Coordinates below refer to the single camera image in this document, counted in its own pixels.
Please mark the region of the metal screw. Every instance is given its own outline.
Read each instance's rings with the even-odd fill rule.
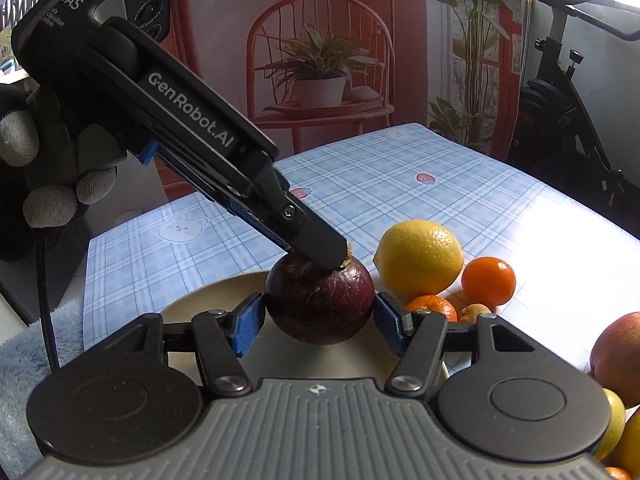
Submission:
[[[241,392],[249,385],[244,377],[237,375],[223,375],[222,377],[218,377],[214,381],[214,384],[220,391],[229,393]]]
[[[390,384],[399,392],[415,392],[422,387],[422,381],[412,375],[398,375]]]
[[[293,207],[291,204],[284,206],[284,209],[282,210],[282,216],[284,216],[284,218],[293,218],[296,215],[296,208]]]

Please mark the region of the onion skin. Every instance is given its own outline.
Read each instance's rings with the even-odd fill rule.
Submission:
[[[355,336],[369,320],[374,297],[369,271],[354,257],[326,272],[289,253],[273,266],[264,287],[265,306],[276,326],[315,345]]]

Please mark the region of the gray gripper base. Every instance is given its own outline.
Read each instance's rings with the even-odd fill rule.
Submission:
[[[610,480],[581,456],[517,466],[471,453],[416,400],[373,380],[264,380],[239,399],[212,403],[180,444],[126,466],[46,458],[29,480]]]

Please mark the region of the glove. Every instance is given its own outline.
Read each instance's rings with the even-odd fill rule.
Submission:
[[[113,189],[117,165],[127,157],[118,141],[97,124],[77,134],[70,131],[67,125],[73,117],[65,117],[64,111],[56,93],[46,87],[27,94],[0,84],[0,159],[6,164],[0,178],[22,188],[19,214],[32,229],[62,227],[82,216]],[[0,216],[8,214],[14,224],[21,220],[15,218],[16,201],[15,195],[9,200],[0,194]],[[8,236],[0,232],[0,258],[1,239]]]

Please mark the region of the plant pot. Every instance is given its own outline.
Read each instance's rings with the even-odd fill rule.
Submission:
[[[339,106],[346,79],[296,80],[296,96],[303,108],[321,108]]]

